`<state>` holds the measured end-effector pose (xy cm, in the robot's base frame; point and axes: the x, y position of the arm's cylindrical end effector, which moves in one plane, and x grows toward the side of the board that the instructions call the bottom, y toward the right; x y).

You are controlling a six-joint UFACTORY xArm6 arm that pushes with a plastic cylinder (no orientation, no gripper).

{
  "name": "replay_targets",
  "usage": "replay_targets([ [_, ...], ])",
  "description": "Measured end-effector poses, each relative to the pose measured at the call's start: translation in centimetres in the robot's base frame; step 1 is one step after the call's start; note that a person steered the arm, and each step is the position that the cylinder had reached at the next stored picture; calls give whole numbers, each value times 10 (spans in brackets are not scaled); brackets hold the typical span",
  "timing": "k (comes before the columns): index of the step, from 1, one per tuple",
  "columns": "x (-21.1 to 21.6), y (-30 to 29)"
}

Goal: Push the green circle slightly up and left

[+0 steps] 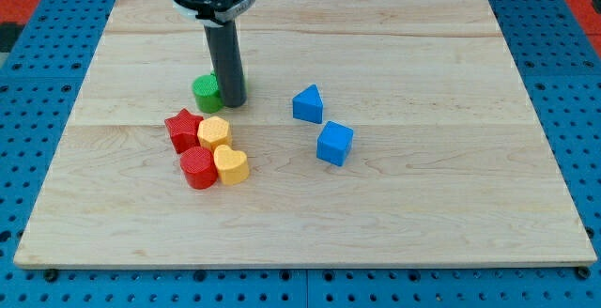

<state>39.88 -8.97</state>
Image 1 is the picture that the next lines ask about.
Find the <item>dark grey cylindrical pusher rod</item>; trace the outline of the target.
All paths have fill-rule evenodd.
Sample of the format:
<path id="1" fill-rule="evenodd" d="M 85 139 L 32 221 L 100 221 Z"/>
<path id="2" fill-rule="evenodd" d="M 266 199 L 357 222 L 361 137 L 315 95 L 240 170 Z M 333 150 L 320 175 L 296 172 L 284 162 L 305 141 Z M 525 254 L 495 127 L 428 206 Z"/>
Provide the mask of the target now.
<path id="1" fill-rule="evenodd" d="M 216 70 L 218 73 L 226 72 L 227 70 L 238 71 L 244 76 L 235 22 L 227 22 L 221 27 L 206 26 L 205 33 L 213 70 Z M 246 99 L 242 102 L 234 101 L 230 103 L 229 100 L 222 98 L 223 105 L 228 108 L 238 108 L 246 100 L 247 95 Z"/>

